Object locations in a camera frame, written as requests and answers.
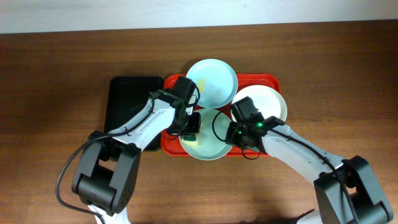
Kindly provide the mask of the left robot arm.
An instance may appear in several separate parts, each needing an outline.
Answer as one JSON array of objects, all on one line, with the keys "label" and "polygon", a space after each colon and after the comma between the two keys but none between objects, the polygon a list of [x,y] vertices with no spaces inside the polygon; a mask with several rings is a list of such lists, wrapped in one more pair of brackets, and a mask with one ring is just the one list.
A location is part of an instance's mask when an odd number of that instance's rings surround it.
[{"label": "left robot arm", "polygon": [[129,121],[108,133],[93,132],[77,149],[72,191],[98,223],[129,223],[126,207],[143,150],[164,130],[183,134],[199,98],[195,90],[157,90]]}]

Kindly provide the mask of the green and yellow sponge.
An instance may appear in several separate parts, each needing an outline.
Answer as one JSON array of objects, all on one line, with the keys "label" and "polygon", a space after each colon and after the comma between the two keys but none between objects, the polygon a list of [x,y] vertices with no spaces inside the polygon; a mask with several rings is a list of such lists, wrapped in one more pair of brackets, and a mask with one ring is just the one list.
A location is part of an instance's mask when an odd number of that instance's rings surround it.
[{"label": "green and yellow sponge", "polygon": [[191,147],[197,147],[200,144],[198,133],[182,136],[180,140],[183,144]]}]

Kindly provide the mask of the light green plate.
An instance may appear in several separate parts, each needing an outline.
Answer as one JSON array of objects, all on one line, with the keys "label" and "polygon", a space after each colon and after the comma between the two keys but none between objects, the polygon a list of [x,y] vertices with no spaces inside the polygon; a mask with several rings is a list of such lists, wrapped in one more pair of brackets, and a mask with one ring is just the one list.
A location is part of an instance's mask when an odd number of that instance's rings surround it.
[{"label": "light green plate", "polygon": [[213,128],[215,128],[216,134],[221,139],[225,139],[231,119],[224,113],[221,113],[216,118],[215,124],[213,124],[214,117],[218,114],[218,110],[199,109],[197,112],[201,114],[201,126],[199,132],[200,144],[197,147],[191,147],[183,144],[179,138],[183,149],[190,156],[204,161],[211,161],[224,157],[232,149],[232,146],[220,141],[214,135]]}]

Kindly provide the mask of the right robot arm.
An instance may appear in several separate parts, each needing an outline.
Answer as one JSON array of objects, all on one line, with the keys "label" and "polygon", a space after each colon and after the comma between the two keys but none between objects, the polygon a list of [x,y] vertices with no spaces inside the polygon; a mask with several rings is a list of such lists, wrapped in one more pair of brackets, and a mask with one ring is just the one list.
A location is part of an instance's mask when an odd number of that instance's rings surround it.
[{"label": "right robot arm", "polygon": [[226,140],[242,150],[255,147],[284,162],[311,183],[318,209],[296,223],[389,223],[394,214],[368,161],[344,159],[296,134],[281,119],[230,123]]}]

